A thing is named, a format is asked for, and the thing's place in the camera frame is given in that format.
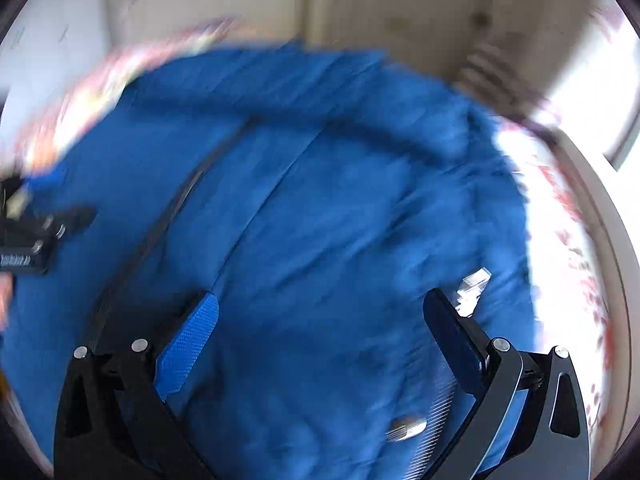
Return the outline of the person's left hand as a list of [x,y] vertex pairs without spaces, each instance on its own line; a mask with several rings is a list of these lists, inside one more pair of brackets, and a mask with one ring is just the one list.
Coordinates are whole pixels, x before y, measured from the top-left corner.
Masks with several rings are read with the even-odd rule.
[[0,332],[9,324],[9,308],[13,297],[14,279],[11,274],[0,274]]

